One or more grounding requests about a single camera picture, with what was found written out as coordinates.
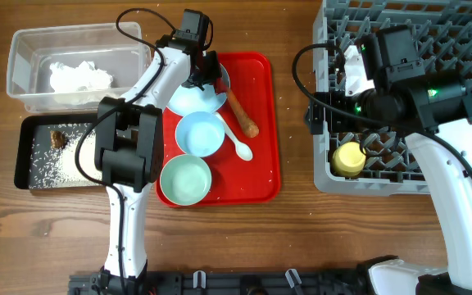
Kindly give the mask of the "red snack wrapper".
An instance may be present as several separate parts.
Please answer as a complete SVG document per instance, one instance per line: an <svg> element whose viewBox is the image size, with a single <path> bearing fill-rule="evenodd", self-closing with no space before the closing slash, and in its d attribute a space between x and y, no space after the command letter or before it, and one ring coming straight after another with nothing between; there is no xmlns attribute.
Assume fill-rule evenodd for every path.
<svg viewBox="0 0 472 295"><path fill-rule="evenodd" d="M222 78L219 78L214 83L214 89L216 95L221 93L227 93L229 91L229 86L225 84Z"/></svg>

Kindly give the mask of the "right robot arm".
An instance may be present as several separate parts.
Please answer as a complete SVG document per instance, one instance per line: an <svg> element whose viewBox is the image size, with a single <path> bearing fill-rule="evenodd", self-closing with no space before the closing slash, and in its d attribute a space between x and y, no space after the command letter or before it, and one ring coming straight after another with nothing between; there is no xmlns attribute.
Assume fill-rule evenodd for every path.
<svg viewBox="0 0 472 295"><path fill-rule="evenodd" d="M405 25L380 29L357 42L373 88L339 105L339 91L314 104L369 131L405 134L441 225L447 267L412 265L385 256L361 267L370 294L472 294L472 96L455 70L427 73Z"/></svg>

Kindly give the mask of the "white tissue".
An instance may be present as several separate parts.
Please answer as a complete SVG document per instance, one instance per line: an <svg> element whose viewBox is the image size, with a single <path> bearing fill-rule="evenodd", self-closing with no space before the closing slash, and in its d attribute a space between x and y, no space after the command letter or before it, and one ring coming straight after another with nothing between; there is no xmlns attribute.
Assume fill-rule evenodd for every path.
<svg viewBox="0 0 472 295"><path fill-rule="evenodd" d="M93 61L82 61L77 67L55 62L49 69L49 83L55 93L110 89L114 80L107 71L98 69Z"/></svg>

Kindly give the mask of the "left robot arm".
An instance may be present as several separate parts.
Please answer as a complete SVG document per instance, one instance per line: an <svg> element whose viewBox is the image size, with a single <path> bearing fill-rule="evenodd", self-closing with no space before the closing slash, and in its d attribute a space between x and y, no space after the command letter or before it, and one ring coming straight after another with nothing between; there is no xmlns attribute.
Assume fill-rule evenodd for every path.
<svg viewBox="0 0 472 295"><path fill-rule="evenodd" d="M163 111L179 87L201 89L221 77L208 49L212 36L207 15L185 10L180 27L152 45L154 57L139 81L98 105L94 165L107 188L111 225L108 257L91 287L97 294L147 293L145 212L163 166Z"/></svg>

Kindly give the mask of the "light blue bowl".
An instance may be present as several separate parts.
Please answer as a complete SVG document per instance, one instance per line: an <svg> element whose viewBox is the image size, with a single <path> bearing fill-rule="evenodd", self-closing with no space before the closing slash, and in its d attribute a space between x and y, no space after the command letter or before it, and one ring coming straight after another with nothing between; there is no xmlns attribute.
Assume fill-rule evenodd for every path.
<svg viewBox="0 0 472 295"><path fill-rule="evenodd" d="M175 128L175 141L179 149L196 157L213 155L220 149L224 140L224 127L210 112L190 113L184 116Z"/></svg>

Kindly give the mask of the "white rice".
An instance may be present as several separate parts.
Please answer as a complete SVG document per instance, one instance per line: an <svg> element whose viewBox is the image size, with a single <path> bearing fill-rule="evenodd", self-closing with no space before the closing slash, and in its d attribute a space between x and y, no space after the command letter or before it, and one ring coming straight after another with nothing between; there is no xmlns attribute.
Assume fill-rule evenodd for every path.
<svg viewBox="0 0 472 295"><path fill-rule="evenodd" d="M29 189L88 187L88 181L75 165L75 150L89 123L40 125L34 130L29 160ZM64 147L54 148L51 132L65 136Z"/></svg>

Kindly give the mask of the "green bowl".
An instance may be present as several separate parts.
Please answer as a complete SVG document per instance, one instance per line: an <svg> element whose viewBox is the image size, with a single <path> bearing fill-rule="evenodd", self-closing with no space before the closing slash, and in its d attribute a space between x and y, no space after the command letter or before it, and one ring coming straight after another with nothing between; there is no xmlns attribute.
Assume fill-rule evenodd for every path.
<svg viewBox="0 0 472 295"><path fill-rule="evenodd" d="M209 192L212 175L208 164L189 154L169 160L160 175L163 195L171 203L188 207L199 203Z"/></svg>

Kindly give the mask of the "brown food scrap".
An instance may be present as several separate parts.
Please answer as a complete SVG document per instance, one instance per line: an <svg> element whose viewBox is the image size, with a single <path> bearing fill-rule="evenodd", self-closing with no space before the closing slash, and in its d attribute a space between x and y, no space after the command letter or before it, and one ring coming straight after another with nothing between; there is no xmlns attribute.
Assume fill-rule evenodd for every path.
<svg viewBox="0 0 472 295"><path fill-rule="evenodd" d="M53 149L63 149L66 145L66 136L59 130L50 131L51 147Z"/></svg>

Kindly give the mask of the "yellow plastic cup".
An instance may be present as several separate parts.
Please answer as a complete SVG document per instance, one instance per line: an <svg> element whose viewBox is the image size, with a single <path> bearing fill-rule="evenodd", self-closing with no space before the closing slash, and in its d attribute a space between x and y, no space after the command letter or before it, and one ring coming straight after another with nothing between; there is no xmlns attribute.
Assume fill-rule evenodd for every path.
<svg viewBox="0 0 472 295"><path fill-rule="evenodd" d="M351 178L361 173L365 161L366 155L361 150L360 144L348 142L334 151L331 167L336 175Z"/></svg>

